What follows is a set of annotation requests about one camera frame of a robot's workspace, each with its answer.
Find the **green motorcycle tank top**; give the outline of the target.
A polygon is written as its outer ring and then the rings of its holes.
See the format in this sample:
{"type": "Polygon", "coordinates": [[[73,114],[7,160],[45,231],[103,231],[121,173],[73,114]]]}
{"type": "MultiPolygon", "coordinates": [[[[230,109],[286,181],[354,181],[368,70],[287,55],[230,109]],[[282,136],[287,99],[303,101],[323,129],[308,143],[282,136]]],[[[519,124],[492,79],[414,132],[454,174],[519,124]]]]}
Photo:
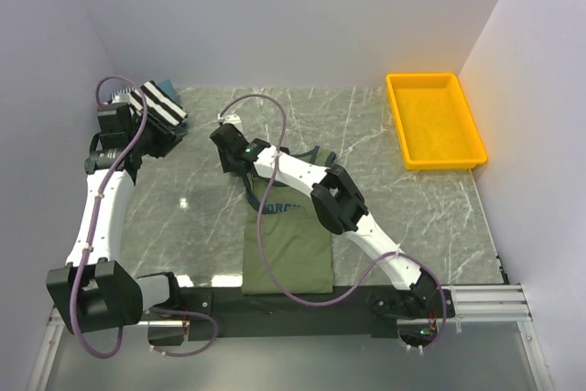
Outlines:
{"type": "Polygon", "coordinates": [[[266,272],[267,261],[280,283],[293,294],[331,293],[331,233],[323,228],[310,198],[275,182],[262,215],[263,246],[257,242],[257,210],[267,179],[242,177],[247,200],[244,227],[242,291],[245,295],[276,294],[278,286],[266,272]]]}

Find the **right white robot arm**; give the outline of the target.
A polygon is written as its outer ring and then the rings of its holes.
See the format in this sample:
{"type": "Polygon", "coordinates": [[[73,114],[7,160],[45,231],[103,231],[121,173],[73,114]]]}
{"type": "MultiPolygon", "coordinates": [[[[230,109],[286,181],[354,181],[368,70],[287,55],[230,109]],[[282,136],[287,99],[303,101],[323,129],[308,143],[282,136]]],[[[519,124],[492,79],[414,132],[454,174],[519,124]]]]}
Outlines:
{"type": "Polygon", "coordinates": [[[238,174],[253,171],[268,179],[256,215],[257,243],[267,274],[286,297],[307,307],[333,306],[349,298],[372,269],[380,266],[392,286],[403,292],[402,306],[406,313],[427,318],[434,300],[438,299],[441,317],[448,318],[447,299],[438,278],[416,258],[399,250],[399,245],[376,222],[363,194],[344,167],[334,164],[327,168],[304,162],[282,151],[280,145],[265,140],[249,142],[238,128],[228,123],[219,125],[210,139],[218,148],[223,171],[238,174]],[[302,299],[288,291],[273,273],[263,244],[262,216],[266,199],[276,181],[309,198],[323,228],[346,237],[371,256],[372,263],[356,284],[339,297],[323,302],[302,299]]]}

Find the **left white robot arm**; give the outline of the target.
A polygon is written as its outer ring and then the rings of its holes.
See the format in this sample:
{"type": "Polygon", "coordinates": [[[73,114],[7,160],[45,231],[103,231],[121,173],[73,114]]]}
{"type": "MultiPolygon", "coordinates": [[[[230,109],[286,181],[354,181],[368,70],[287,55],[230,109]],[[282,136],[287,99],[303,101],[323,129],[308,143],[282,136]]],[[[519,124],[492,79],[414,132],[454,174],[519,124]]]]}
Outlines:
{"type": "Polygon", "coordinates": [[[84,162],[87,198],[81,226],[64,267],[49,271],[46,286],[68,330],[115,329],[136,324],[146,310],[170,320],[182,311],[179,282],[171,272],[132,277],[120,264],[126,205],[144,156],[164,157],[186,135],[149,120],[133,150],[107,173],[138,125],[103,123],[84,162]]]}

